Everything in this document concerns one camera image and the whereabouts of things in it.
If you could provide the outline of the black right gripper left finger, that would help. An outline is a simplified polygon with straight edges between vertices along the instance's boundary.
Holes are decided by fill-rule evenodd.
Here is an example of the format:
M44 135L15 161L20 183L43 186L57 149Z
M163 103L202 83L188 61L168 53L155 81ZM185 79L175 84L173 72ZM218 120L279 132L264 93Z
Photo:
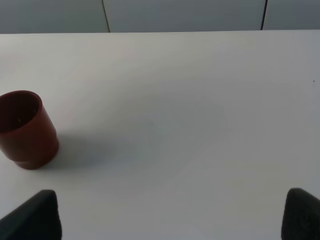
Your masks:
M61 240L62 224L54 190L41 190L0 219L2 240Z

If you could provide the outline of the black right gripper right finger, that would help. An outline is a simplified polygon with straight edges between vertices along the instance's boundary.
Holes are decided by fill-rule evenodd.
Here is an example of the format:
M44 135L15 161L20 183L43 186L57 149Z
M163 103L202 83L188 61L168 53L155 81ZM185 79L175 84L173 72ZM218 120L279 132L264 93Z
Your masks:
M320 200L302 188L286 196L281 225L283 240L320 239Z

